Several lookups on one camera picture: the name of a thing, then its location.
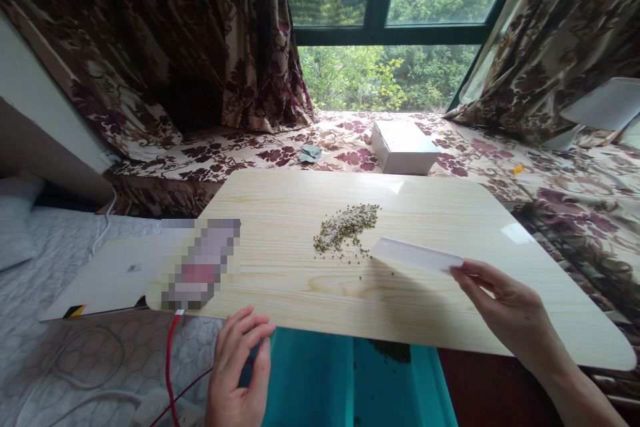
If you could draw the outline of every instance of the right hand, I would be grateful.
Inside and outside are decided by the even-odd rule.
[[[451,274],[489,329],[531,373],[545,376],[575,365],[535,290],[478,260],[465,259]]]

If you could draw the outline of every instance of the hand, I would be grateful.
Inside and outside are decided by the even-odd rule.
[[[253,306],[227,317],[215,343],[209,381],[207,427],[260,427],[267,409],[271,371],[271,341],[275,325],[269,316],[253,314]],[[262,340],[253,362],[248,388],[238,388],[240,373],[251,349]]]
[[[465,259],[451,274],[495,336],[534,375],[575,366],[535,290],[477,260]]]

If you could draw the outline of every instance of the light wood grain tabletop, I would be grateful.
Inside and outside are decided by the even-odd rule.
[[[622,333],[544,249],[487,190],[458,179],[236,171],[201,214],[241,220],[229,273],[202,310],[187,313],[225,318],[253,304],[283,327],[510,355],[452,277],[314,250],[322,221],[359,203],[381,207],[363,248],[390,237],[489,262],[538,291],[576,363],[635,366]],[[147,303],[158,310],[160,297],[155,280]]]

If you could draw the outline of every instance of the power strip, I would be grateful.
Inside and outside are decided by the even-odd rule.
[[[162,388],[153,389],[144,398],[138,410],[135,411],[133,421],[140,426],[149,427],[168,405],[169,394],[167,391]],[[175,403],[175,409],[180,421],[180,427],[204,427],[205,411],[200,407],[186,400],[178,399]],[[175,427],[171,412],[167,412],[155,426]]]

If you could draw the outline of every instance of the red cable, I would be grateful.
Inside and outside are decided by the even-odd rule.
[[[180,395],[178,395],[178,397],[176,397],[175,399],[178,400],[180,399],[180,397],[182,397],[184,394],[187,393],[187,391],[193,387],[194,385],[196,385],[196,383],[202,379],[202,377],[204,377],[205,375],[207,375],[208,373],[210,373],[210,371],[213,370],[213,367],[211,367],[209,370],[207,370],[206,372],[203,372],[202,374],[200,374],[192,383],[190,383],[186,389],[184,389],[182,392],[180,392]],[[158,418],[156,420],[153,421],[153,423],[151,423],[151,425],[149,427],[153,427],[154,425],[156,425],[158,423],[158,421],[160,421],[160,419],[162,419],[162,417],[167,413],[167,411],[171,408],[171,406],[167,406],[166,409],[164,409],[162,411],[162,413],[160,413],[160,415],[158,415]]]
[[[170,363],[171,363],[171,339],[173,337],[173,331],[175,329],[175,326],[177,325],[179,320],[180,320],[180,315],[176,315],[173,318],[171,329],[169,329],[169,338],[167,339],[167,363],[166,363],[166,370],[165,370],[165,378],[167,381],[167,391],[169,393],[169,405],[168,407],[166,407],[166,409],[164,409],[160,413],[160,415],[158,415],[158,417],[156,417],[156,419],[151,423],[151,425],[149,425],[149,427],[153,427],[154,425],[156,425],[160,421],[160,419],[164,417],[164,415],[167,413],[169,409],[171,409],[171,417],[173,418],[173,423],[176,425],[176,427],[180,427],[180,423],[178,422],[178,415],[175,411],[176,400],[180,399],[180,397],[186,394],[191,387],[196,385],[196,383],[198,383],[198,381],[202,379],[202,377],[204,377],[205,375],[210,373],[210,371],[213,370],[213,367],[211,367],[210,369],[204,371],[202,374],[198,375],[198,377],[196,377],[196,379],[192,383],[190,383],[182,392],[180,392],[180,394],[178,394],[178,397],[176,397],[175,399],[173,398],[173,387],[171,387],[171,377],[169,375]],[[253,365],[253,361],[251,360],[247,360],[246,363],[251,366]]]
[[[178,413],[175,410],[175,399],[173,398],[173,387],[171,387],[171,339],[173,337],[173,331],[175,330],[175,326],[180,321],[180,317],[181,317],[180,314],[178,313],[175,314],[175,316],[173,317],[173,323],[171,324],[171,328],[169,329],[169,338],[167,339],[167,362],[165,363],[165,379],[167,381],[167,392],[169,393],[169,407],[171,409],[171,417],[173,417],[173,424],[175,425],[175,427],[180,427],[180,421],[178,421]]]

